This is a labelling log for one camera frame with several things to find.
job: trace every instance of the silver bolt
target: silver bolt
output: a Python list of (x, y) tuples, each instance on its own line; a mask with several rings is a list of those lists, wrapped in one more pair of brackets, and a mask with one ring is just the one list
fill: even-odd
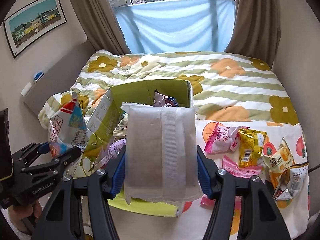
[(252, 180), (254, 182), (259, 182), (260, 181), (260, 178), (258, 176), (252, 176), (251, 178), (252, 178)]
[(70, 176), (70, 175), (64, 175), (64, 176), (62, 177), (62, 180), (63, 180), (63, 181), (69, 181), (69, 180), (71, 180), (71, 176)]
[(218, 174), (219, 175), (226, 175), (227, 171), (225, 169), (218, 169)]
[(105, 174), (105, 173), (106, 173), (106, 171), (104, 169), (98, 169), (97, 170), (97, 174), (100, 175), (100, 176)]

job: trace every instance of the bedspread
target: bedspread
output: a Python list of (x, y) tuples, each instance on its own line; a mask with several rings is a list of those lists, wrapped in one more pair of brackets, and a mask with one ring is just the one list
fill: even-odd
[[(206, 120), (266, 121), (268, 125), (298, 123), (284, 87), (269, 66), (258, 59), (209, 51), (115, 56), (96, 52), (81, 70), (70, 91), (79, 95), (87, 120), (108, 87), (146, 79), (189, 80), (194, 106)], [(49, 118), (71, 99), (71, 92), (50, 97), (39, 113)]]

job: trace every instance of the human hand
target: human hand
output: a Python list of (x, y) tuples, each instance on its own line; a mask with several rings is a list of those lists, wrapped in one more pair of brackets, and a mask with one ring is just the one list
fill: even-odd
[(42, 213), (42, 207), (37, 200), (33, 204), (27, 206), (10, 206), (8, 208), (8, 214), (11, 223), (21, 232), (28, 233), (28, 229), (22, 222), (23, 218), (29, 217), (32, 214), (36, 217), (36, 223), (38, 222), (38, 218)]

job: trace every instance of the light blue fabric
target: light blue fabric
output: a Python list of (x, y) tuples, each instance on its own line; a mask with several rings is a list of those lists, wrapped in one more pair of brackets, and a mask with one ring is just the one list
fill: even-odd
[(115, 8), (132, 53), (223, 52), (235, 21), (234, 0), (168, 0)]

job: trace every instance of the white wall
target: white wall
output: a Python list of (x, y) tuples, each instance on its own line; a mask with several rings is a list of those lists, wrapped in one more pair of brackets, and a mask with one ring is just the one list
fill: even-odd
[[(8, 16), (33, 1), (17, 0)], [(67, 23), (39, 38), (16, 59), (8, 47), (3, 24), (0, 27), (0, 110), (9, 108), (12, 153), (31, 142), (47, 141), (48, 136), (38, 118), (23, 104), (20, 92), (28, 82), (32, 82), (36, 72), (45, 72), (74, 46), (86, 40), (70, 0), (60, 2)]]
[[(281, 32), (273, 71), (305, 133), (310, 167), (320, 164), (320, 23), (305, 0), (280, 0)], [(320, 169), (310, 173), (310, 214), (320, 209)]]

